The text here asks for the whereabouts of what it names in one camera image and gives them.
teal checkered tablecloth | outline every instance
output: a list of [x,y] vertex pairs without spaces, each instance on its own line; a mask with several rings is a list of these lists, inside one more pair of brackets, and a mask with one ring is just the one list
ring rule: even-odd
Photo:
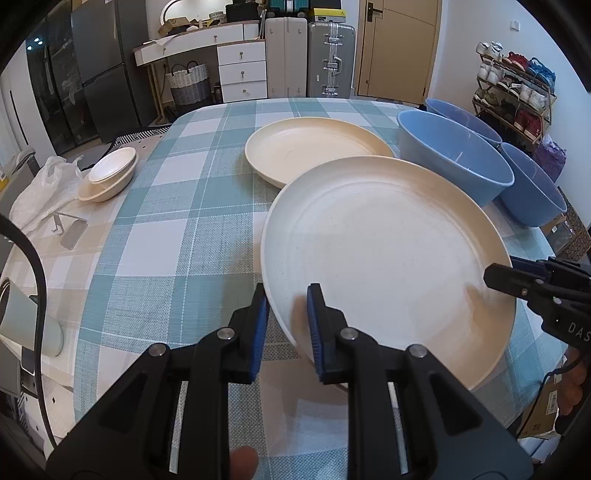
[[[261,281],[262,226],[277,188],[248,165],[244,146],[257,129],[295,116],[360,125],[398,154],[396,115],[407,107],[341,99],[253,100],[179,118],[133,181],[106,240],[76,349],[74,407],[79,419],[154,342],[197,342],[249,304]],[[494,204],[485,211],[509,252],[553,252],[539,229],[518,226]],[[563,345],[519,300],[504,357],[475,394],[504,425],[531,401]],[[347,398],[318,383],[273,315],[261,372],[230,387],[231,446],[261,456],[259,478],[345,478]]]

silver aluminum suitcase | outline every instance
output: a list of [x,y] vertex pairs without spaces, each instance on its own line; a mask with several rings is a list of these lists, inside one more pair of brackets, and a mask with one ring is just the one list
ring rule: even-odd
[[349,98],[355,29],[334,22],[308,25],[308,97]]

hand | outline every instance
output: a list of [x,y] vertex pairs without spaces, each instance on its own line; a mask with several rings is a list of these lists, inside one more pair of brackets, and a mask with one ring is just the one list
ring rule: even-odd
[[238,447],[230,452],[230,480],[252,480],[258,467],[258,455],[251,447]]
[[[568,347],[566,350],[566,363],[573,363],[579,357],[579,351],[576,348]],[[568,415],[575,405],[583,398],[581,384],[587,377],[587,365],[581,362],[570,372],[562,375],[562,380],[558,383],[558,408],[561,415]]]

white drawer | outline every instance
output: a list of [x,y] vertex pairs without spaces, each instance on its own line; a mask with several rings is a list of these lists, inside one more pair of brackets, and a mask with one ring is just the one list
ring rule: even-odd
[[217,62],[219,65],[261,60],[265,60],[264,41],[236,43],[217,48]]
[[220,83],[258,82],[267,79],[267,62],[250,61],[232,65],[220,65]]
[[267,98],[267,83],[263,80],[261,82],[222,85],[222,95],[223,101],[226,103]]

cardboard box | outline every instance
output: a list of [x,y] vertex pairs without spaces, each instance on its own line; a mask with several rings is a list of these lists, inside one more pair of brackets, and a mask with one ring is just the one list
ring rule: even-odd
[[[535,410],[531,415],[527,425],[519,435],[520,439],[527,437],[543,436],[554,429],[554,422],[558,412],[558,383],[561,380],[561,375],[553,375],[544,385],[542,394],[535,406]],[[523,426],[525,419],[531,411],[532,402],[523,412],[523,420],[519,429]]]

